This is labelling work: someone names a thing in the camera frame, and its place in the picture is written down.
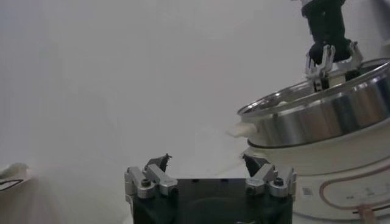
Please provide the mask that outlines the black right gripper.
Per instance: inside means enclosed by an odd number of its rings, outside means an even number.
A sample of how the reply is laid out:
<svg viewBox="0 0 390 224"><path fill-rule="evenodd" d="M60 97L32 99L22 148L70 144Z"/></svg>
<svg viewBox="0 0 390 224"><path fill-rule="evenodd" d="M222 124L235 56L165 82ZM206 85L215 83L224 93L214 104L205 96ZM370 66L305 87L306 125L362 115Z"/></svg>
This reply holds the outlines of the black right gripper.
<svg viewBox="0 0 390 224"><path fill-rule="evenodd" d="M302 6L302 16L307 19L314 44L306 54L306 79L314 91L329 88L328 73L333 61L337 62L335 77L346 81L360 76L363 55L358 42L345 37L342 6L345 0L312 0Z"/></svg>

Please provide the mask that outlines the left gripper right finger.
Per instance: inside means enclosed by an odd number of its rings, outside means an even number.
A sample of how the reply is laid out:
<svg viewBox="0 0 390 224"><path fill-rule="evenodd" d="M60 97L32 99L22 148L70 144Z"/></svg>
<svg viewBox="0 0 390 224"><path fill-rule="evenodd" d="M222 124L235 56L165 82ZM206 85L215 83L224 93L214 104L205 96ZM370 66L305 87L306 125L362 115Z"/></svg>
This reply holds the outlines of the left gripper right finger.
<svg viewBox="0 0 390 224"><path fill-rule="evenodd" d="M246 194L256 196L268 192L276 198L296 197L297 173L292 167L276 167L265 158L243 153L250 175L245 180Z"/></svg>

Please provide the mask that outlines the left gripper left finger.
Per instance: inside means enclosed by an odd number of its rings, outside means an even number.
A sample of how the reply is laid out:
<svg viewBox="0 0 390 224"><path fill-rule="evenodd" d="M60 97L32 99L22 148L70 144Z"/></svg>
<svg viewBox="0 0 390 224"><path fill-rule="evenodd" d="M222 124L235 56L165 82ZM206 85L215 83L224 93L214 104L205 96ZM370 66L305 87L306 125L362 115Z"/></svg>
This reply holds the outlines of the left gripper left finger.
<svg viewBox="0 0 390 224"><path fill-rule="evenodd" d="M179 192L179 182L166 174L170 158L169 154L165 154L150 159L142 169L137 166L128 167L124 172L126 199L150 199L157 192L164 197L175 197Z"/></svg>

